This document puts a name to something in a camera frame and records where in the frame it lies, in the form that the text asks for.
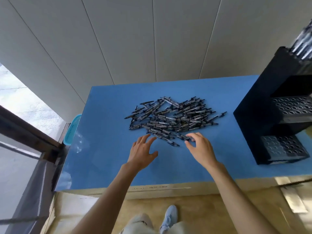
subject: blue table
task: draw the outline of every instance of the blue table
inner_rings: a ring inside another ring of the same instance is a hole
[[[172,82],[92,87],[72,146],[64,163],[56,191],[105,188],[128,159],[131,145],[146,133],[128,130],[131,119],[124,120],[143,101],[161,96],[182,102],[193,96],[204,98],[217,113],[228,111],[210,126],[199,130],[214,148],[233,178],[296,176],[312,174],[312,159],[292,164],[257,165],[233,116],[257,75]],[[305,132],[297,136],[312,154],[311,139]],[[139,172],[132,186],[212,181],[180,139],[173,147],[161,139],[151,146],[158,157]]]

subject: pen holder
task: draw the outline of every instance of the pen holder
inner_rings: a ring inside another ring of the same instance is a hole
[[[257,164],[309,154],[296,134],[312,125],[312,64],[280,47],[234,111]]]

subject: person's left arm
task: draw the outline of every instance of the person's left arm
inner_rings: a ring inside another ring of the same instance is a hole
[[[132,180],[158,156],[158,151],[149,153],[151,144],[156,140],[153,137],[146,142],[149,136],[142,136],[133,143],[128,162],[121,166],[115,179],[80,220],[72,234],[111,234]]]

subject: light blue basket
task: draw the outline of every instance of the light blue basket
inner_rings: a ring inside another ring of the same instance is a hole
[[[79,121],[80,121],[80,118],[81,118],[81,114],[77,115],[73,119],[71,125],[68,127],[66,135],[65,135],[65,137],[63,139],[64,145],[71,145],[72,144],[74,135],[76,133],[76,130],[77,130],[77,127],[78,127],[78,124],[79,124]]]

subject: sneaker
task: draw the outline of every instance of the sneaker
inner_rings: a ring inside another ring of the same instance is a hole
[[[175,205],[169,206],[166,211],[165,218],[162,225],[160,226],[159,233],[164,234],[174,224],[177,223],[177,207]]]

